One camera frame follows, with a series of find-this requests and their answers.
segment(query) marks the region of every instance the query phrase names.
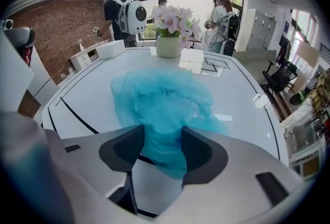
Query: black line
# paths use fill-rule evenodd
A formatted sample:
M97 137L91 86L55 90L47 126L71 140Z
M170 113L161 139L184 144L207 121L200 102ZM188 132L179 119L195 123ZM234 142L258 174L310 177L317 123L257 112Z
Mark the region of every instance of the black line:
M141 161L143 161L143 162L146 162L146 163L155 165L155 163L153 161L151 161L148 157L139 155L138 159L141 160Z
M48 81L50 81L52 78L50 78L49 80L47 80L47 82L40 88L40 90L38 90L38 92L33 96L33 98L36 97L36 95L42 90L42 88L48 83Z
M62 97L60 97L60 99L63 101L64 105L68 108L69 111L71 111L71 113L82 123L84 124L91 132L98 134L98 131L96 131L94 128L92 128L91 126L89 126L82 118L80 118L78 116L77 113L75 113L70 106L64 101L64 99Z
M156 218L156 217L158 217L157 214L150 213L150 212L148 212L148 211L144 211L144 210L141 210L141 209L138 209L138 214L141 214L141 215L143 215L143 216L147 216L147 217L149 217L149 218Z
M64 95L63 95L63 97L65 96L65 95L67 95L67 93L74 87L74 86L76 86L77 84L78 84L78 82L79 81L81 81L84 77L86 77L89 73L91 73L94 69L96 69L98 66L100 66L100 65L102 65L105 61L107 61L107 60L104 60L101 64L99 64L99 65L97 65L95 68L93 68L90 72L88 72L86 75L84 75L82 78L80 78Z
M52 126L53 126L53 128L54 128L54 131L57 132L56 127L55 127L55 124L54 124L53 119L52 119L52 115L51 115L51 112L50 112L50 108L47 107L47 109L48 109L48 114L49 114L49 117L50 117L50 119L51 119L51 123L52 123Z
M205 61L206 61L206 63L207 63L208 65L209 65L209 64L213 64L213 63L212 63L212 62L208 62L207 59L209 59L209 60L215 60L215 61L219 61L219 62L223 62L223 63L226 64L226 66L228 66L228 64L227 64L225 61L217 60L217 59L213 59L213 58L206 58L206 57L205 57ZM230 70L230 67L229 67L229 66L228 66L228 67L221 66L221 65L215 65L215 66L217 66L217 67L222 67L222 68L227 68L227 69Z
M206 70L206 71L211 71L211 72L218 72L218 71L214 71L214 70L207 70L205 68L201 68L201 70Z
M150 50L150 48L126 48L125 50Z
M95 63L97 63L97 62L99 62L99 61L101 61L101 59L99 59L99 60L95 60L95 61L93 61L93 63L91 64L91 65L89 65L87 68L85 68L83 71L81 71L77 76L75 76L70 82L68 82L68 84L66 84L62 89L61 89L61 91L63 91L73 80L75 80L76 79L76 77L78 77L78 76L80 76L83 72L85 72L88 68L90 68L91 66L93 66ZM56 99L57 97L55 97L53 100L52 100L52 102L48 105L48 106L50 106L52 103L53 103L53 101Z
M204 54L206 55L210 55L210 56L214 56L214 57L221 57L221 56L218 56L218 55L212 55L212 54L207 54L204 52ZM227 58L227 57L221 57L221 58L225 58L225 59L229 59L232 63L234 63L234 65L240 70L240 72L244 75L244 77L248 80L248 82L250 83L250 85L253 87L255 93L258 93L256 91L256 89L254 88L254 86L252 85L252 83L250 82L250 80L247 78L247 76L244 74L244 72L238 67L238 65L234 62L234 60L232 60L231 58ZM276 133L275 133L275 130L274 130L274 126L273 126L273 123L272 123L272 120L270 119L270 116L268 114L268 111L266 108L264 108L264 110L266 111L267 113L267 116L268 116L268 119L269 119L269 122L272 126L272 129L273 129L273 133L274 133L274 136L275 136L275 142L276 142L276 148L277 148L277 154L278 154L278 159L281 160L281 157L279 155L279 148L278 148L278 143L277 143L277 137L276 137Z
M265 109L266 111L266 114L268 116L268 119L270 120L270 117L269 117L269 114L268 114L268 111ZM270 125L272 126L272 129L273 129L273 132L274 132L274 135L275 135L275 141L276 141L276 147L277 147L277 155L278 155L278 159L280 160L281 157L279 156L279 148L278 148L278 143L277 143L277 138L276 138L276 134L275 134L275 130L274 130L274 127L273 127L273 124L272 122L270 122Z

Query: backpack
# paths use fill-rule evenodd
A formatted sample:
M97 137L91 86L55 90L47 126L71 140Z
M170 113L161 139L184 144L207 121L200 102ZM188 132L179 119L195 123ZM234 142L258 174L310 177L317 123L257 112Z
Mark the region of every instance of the backpack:
M112 1L121 5L121 8L119 9L119 13L117 15L115 22L118 24L121 32L129 34L128 24L127 24L127 12L128 12L128 6L132 3L132 1L131 0L126 0L125 2L122 2L121 0L112 0Z
M234 12L228 12L221 20L220 33L226 40L231 39L236 42L240 25L239 17Z

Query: white cabinet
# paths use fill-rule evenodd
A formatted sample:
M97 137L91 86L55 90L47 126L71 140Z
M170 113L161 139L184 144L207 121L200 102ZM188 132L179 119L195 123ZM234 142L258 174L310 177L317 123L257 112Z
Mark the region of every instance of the white cabinet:
M87 53L84 53L82 55L79 55L77 57L70 58L72 64L74 65L77 72L84 69L85 67L89 66L92 61L89 58Z
M268 49L276 23L256 9L246 11L244 28L237 51Z
M75 55L73 55L72 57L70 57L70 60L73 64L74 68L77 70L77 72L79 72L80 70L83 70L85 67L88 67L92 63L92 61L99 58L96 48L98 48L106 43L107 42L105 42L105 41L96 43L96 44L88 47L84 51L80 51L80 52L76 53Z

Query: vase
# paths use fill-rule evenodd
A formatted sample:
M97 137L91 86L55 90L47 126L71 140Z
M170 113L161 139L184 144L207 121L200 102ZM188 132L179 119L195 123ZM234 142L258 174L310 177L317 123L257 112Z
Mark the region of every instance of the vase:
M174 58L181 55L180 37L158 37L156 53L159 57Z

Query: black chair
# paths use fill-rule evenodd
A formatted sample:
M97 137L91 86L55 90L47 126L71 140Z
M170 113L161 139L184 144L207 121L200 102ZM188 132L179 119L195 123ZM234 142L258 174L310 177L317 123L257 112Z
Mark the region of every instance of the black chair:
M289 84L291 80L297 77L297 67L289 61L283 63L280 68L273 74L269 75L267 71L262 71L267 84L263 85L262 88L265 92L269 89L275 93L279 93Z

